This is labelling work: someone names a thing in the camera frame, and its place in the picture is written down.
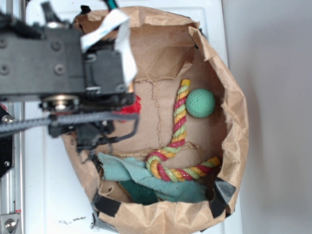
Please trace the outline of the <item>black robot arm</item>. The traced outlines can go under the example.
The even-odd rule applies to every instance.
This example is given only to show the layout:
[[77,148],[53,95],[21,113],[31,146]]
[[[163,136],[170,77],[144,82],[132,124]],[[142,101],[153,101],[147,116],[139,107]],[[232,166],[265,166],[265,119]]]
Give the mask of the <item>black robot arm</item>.
[[130,19],[114,1],[106,5],[109,14],[88,34],[61,20],[47,1],[41,5],[44,25],[1,13],[0,99],[39,101],[50,113],[47,118],[2,122],[2,138],[47,126],[52,137],[75,132],[77,150],[82,151],[133,136],[111,136],[115,120],[138,124],[139,117],[120,112],[135,101]]

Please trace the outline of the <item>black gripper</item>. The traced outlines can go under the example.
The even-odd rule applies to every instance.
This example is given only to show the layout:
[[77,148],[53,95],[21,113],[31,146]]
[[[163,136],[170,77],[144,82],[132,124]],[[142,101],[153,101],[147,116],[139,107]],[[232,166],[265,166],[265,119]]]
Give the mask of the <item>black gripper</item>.
[[2,138],[47,126],[52,137],[75,132],[77,150],[93,150],[132,137],[111,136],[114,121],[136,121],[121,109],[134,103],[137,74],[130,48],[129,17],[115,1],[93,32],[83,34],[43,2],[45,24],[28,25],[0,15],[0,99],[38,101],[49,117],[2,120]]

